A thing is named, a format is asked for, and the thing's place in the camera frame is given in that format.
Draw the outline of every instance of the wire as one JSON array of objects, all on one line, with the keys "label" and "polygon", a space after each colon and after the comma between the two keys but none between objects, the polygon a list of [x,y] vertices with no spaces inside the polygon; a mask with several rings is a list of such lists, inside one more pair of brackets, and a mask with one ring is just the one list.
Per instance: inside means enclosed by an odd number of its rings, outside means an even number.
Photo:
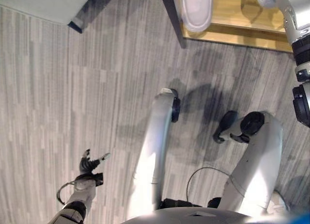
[{"label": "wire", "polygon": [[220,169],[214,168],[214,167],[202,167],[202,168],[197,169],[196,171],[193,172],[193,174],[190,176],[190,178],[189,178],[189,180],[188,180],[188,182],[187,182],[187,186],[186,186],[186,201],[187,201],[187,202],[188,202],[188,187],[189,187],[189,183],[190,183],[190,181],[192,180],[193,176],[194,176],[198,171],[200,171],[200,170],[202,170],[202,169],[213,169],[213,170],[216,170],[216,171],[218,171],[218,172],[221,172],[221,173],[223,173],[223,174],[225,174],[225,175],[227,175],[227,176],[230,176],[228,173],[226,173],[226,172],[224,172],[224,171],[222,171],[222,170],[220,170]]},{"label": "wire", "polygon": [[60,192],[63,188],[67,187],[69,184],[70,185],[74,185],[74,183],[76,182],[76,180],[73,180],[71,182],[68,182],[68,183],[65,183],[64,185],[62,185],[60,187],[60,189],[58,189],[57,193],[56,193],[56,197],[57,197],[57,200],[62,204],[62,205],[65,205],[65,202],[62,201],[62,199],[60,198]]},{"label": "wire", "polygon": [[87,179],[93,179],[95,181],[99,181],[101,182],[100,179],[97,179],[95,177],[92,177],[92,176],[86,176],[86,177],[83,177],[83,178],[80,178],[80,179],[76,179],[76,180],[72,180],[70,182],[67,182],[65,183],[64,185],[62,185],[60,187],[60,189],[58,189],[57,193],[56,193],[56,198],[57,200],[62,204],[62,205],[65,205],[65,202],[62,201],[62,199],[60,198],[60,192],[62,191],[63,188],[67,187],[68,185],[74,185],[75,182],[79,181],[79,180],[87,180]]},{"label": "wire", "polygon": [[286,201],[284,200],[284,197],[282,196],[282,194],[277,189],[274,189],[273,192],[277,192],[279,194],[279,196],[281,197],[281,199],[284,202],[286,210],[287,211],[291,211],[291,207],[289,207],[289,205],[286,203]]}]

